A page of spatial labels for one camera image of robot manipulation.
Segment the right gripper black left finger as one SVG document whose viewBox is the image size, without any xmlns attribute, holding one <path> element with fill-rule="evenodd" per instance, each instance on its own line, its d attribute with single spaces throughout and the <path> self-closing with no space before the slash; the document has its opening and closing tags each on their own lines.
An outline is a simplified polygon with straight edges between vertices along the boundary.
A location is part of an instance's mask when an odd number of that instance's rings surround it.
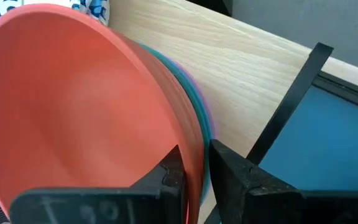
<svg viewBox="0 0 358 224">
<path fill-rule="evenodd" d="M 187 183 L 179 147 L 130 187 L 26 190 L 11 203 L 9 218 L 16 224 L 184 224 Z"/>
</svg>

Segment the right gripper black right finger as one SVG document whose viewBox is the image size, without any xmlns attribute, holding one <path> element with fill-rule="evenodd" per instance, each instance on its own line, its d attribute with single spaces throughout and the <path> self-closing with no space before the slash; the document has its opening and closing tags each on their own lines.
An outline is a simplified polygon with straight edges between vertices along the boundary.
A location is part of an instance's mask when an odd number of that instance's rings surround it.
<svg viewBox="0 0 358 224">
<path fill-rule="evenodd" d="M 358 191 L 297 189 L 217 139 L 209 173 L 221 223 L 358 224 Z"/>
</svg>

